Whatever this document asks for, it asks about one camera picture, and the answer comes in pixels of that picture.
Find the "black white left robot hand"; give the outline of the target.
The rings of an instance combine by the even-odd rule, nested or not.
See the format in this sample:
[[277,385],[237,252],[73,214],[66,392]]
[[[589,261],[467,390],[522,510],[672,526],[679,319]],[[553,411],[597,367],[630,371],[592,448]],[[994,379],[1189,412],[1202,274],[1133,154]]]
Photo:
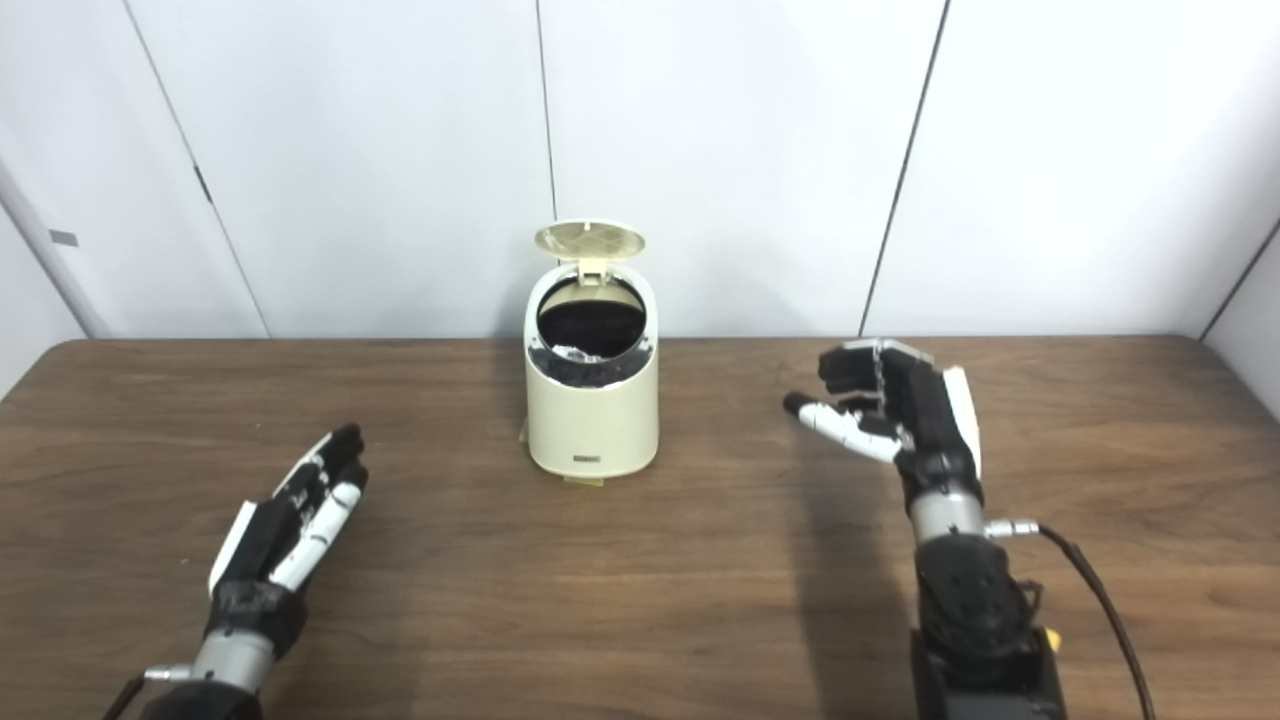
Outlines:
[[209,634],[253,633],[275,659],[293,648],[308,618],[308,583],[369,483],[364,450],[358,424],[330,430],[269,497],[239,506],[207,580]]

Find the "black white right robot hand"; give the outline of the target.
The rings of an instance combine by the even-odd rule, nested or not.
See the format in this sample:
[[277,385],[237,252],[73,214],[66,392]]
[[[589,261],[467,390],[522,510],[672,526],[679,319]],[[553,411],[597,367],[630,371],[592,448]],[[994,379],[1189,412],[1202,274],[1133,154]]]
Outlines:
[[783,409],[803,425],[895,466],[909,502],[927,492],[984,498],[980,430],[961,366],[940,368],[900,341],[869,338],[823,352],[818,377],[838,402],[787,393]]

